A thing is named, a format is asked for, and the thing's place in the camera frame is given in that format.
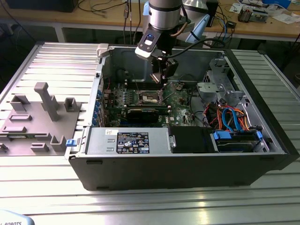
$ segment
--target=slotted aluminum surface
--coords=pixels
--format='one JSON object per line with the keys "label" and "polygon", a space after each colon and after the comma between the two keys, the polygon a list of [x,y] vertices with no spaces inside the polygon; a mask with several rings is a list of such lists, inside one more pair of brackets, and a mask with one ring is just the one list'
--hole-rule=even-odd
{"label": "slotted aluminum surface", "polygon": [[[87,49],[86,45],[46,43],[45,46],[57,46],[60,49],[57,51],[63,51],[63,48]],[[73,54],[72,58],[64,58],[64,53],[57,56],[67,61],[65,67],[67,63],[81,64],[82,61],[74,60],[77,54]],[[60,61],[37,54],[34,62],[50,64],[48,59]],[[85,62],[85,65],[94,65],[90,58],[86,58]],[[59,78],[59,82],[54,82],[55,88],[64,85],[63,81],[69,84],[65,88],[82,88],[83,83],[91,81],[90,75],[68,75],[74,79],[67,75],[24,75],[27,79],[19,83],[22,87],[31,85],[34,76],[47,81]],[[85,99],[86,96],[78,95],[78,98]],[[0,106],[1,109],[6,106],[5,110],[10,107],[4,103]],[[0,207],[29,215],[36,225],[298,225],[299,163],[296,161],[282,171],[269,172],[249,187],[91,192],[82,187],[64,157],[0,157]]]}
{"label": "slotted aluminum surface", "polygon": [[275,67],[266,55],[257,51],[232,51],[245,69],[252,83],[290,138],[300,151],[300,94]]}

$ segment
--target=blue latch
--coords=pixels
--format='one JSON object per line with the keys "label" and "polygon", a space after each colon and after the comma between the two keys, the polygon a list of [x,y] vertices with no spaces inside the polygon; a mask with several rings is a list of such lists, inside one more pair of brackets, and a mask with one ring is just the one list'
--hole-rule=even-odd
{"label": "blue latch", "polygon": [[257,134],[259,140],[263,139],[263,135],[262,135],[262,133],[260,131],[257,131],[256,134]]}
{"label": "blue latch", "polygon": [[231,135],[228,131],[216,131],[214,134],[214,139],[231,139]]}
{"label": "blue latch", "polygon": [[76,139],[68,139],[66,143],[67,147],[76,147],[77,146],[77,140]]}

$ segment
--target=metal bracket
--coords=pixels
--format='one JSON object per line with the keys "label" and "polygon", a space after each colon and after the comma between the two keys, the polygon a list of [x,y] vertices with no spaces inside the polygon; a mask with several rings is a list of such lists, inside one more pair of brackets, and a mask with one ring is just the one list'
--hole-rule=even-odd
{"label": "metal bracket", "polygon": [[108,44],[99,44],[97,47],[97,56],[102,58],[109,55],[109,46]]}

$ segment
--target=table leg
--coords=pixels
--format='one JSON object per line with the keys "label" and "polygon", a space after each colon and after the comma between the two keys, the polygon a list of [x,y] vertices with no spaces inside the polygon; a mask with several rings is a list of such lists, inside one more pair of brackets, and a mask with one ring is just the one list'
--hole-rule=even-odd
{"label": "table leg", "polygon": [[62,26],[60,24],[55,24],[54,29],[55,29],[55,32],[56,32],[58,42],[66,42],[65,35],[64,35],[63,30],[62,30]]}
{"label": "table leg", "polygon": [[[204,32],[203,35],[206,36],[206,38],[214,38],[217,35],[217,33],[216,32]],[[212,41],[206,41],[205,43],[211,45]]]}
{"label": "table leg", "polygon": [[1,23],[1,28],[8,34],[13,35],[14,31],[11,29],[11,24]]}

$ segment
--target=red cable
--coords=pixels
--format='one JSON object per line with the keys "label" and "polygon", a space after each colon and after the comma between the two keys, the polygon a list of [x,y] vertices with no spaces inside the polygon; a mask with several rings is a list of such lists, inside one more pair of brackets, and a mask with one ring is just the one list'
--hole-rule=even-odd
{"label": "red cable", "polygon": [[107,89],[106,90],[108,90],[109,89],[109,86],[111,85],[111,79],[110,78],[108,78],[108,87],[107,87]]}

